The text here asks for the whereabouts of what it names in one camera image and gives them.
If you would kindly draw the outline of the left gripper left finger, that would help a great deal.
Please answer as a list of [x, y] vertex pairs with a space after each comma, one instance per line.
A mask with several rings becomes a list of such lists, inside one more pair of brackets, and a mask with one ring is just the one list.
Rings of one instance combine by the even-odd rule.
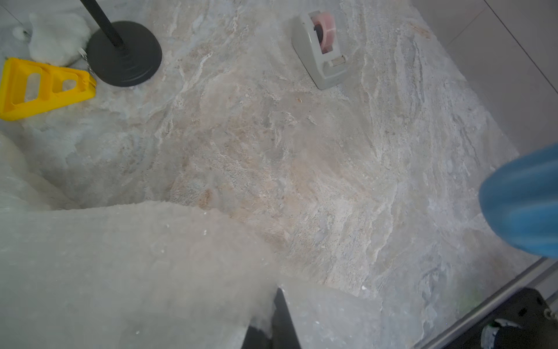
[[244, 337], [242, 349], [271, 349], [272, 340], [256, 327], [249, 326]]

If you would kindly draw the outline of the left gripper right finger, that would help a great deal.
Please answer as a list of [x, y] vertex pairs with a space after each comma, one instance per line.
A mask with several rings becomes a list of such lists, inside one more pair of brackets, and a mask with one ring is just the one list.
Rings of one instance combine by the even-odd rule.
[[271, 337], [271, 348], [301, 349], [302, 347], [296, 335], [296, 330], [289, 313], [286, 298], [284, 297], [284, 293], [281, 288], [277, 289], [274, 304], [276, 310], [272, 319], [273, 334]]

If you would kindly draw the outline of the blue ribbed vase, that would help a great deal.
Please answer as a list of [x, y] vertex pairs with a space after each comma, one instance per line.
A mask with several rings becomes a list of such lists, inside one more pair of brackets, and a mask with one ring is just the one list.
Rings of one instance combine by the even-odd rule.
[[482, 215], [507, 244], [557, 258], [557, 144], [496, 170], [480, 186]]

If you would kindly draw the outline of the clear bubble wrap sheet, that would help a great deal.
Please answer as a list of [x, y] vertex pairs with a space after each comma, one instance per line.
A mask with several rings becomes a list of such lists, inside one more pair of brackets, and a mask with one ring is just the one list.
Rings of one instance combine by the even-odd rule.
[[77, 209], [78, 205], [31, 168], [20, 149], [1, 136], [1, 212]]

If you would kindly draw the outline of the black microphone stand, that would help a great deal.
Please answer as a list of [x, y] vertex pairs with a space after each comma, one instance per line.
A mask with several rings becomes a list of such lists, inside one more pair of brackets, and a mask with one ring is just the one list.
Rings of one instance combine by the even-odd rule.
[[154, 34], [132, 21], [110, 22], [95, 0], [81, 3], [99, 26], [85, 49], [92, 72], [115, 87], [137, 86], [154, 76], [163, 58]]

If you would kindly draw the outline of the yellow triangle ruler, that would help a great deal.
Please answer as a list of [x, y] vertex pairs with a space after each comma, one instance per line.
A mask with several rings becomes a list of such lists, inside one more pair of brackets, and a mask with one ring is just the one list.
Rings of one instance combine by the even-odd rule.
[[[37, 96], [26, 100], [30, 76], [38, 77]], [[97, 81], [87, 71], [9, 58], [1, 77], [1, 119], [14, 122], [81, 103], [96, 96]]]

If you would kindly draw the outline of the white crumpled object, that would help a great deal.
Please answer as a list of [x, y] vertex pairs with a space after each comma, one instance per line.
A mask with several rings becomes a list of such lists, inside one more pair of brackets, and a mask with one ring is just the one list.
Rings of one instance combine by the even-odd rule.
[[75, 13], [29, 15], [31, 30], [17, 26], [13, 36], [28, 44], [31, 59], [38, 63], [66, 67], [83, 58], [92, 30]]

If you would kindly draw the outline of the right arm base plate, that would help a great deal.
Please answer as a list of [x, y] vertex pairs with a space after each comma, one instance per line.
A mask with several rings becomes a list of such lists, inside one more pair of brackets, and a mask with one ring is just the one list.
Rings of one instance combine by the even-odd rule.
[[522, 289], [448, 348], [557, 348], [557, 320], [541, 294]]

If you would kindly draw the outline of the aluminium mounting rail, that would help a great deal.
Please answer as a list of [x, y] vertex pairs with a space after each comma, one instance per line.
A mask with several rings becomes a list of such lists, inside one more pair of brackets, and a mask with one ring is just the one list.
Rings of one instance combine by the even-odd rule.
[[550, 308], [552, 317], [557, 320], [557, 261], [542, 258], [447, 330], [430, 341], [418, 344], [415, 347], [448, 348], [447, 345], [449, 343], [471, 329], [476, 323], [497, 309], [498, 306], [525, 288], [537, 290]]

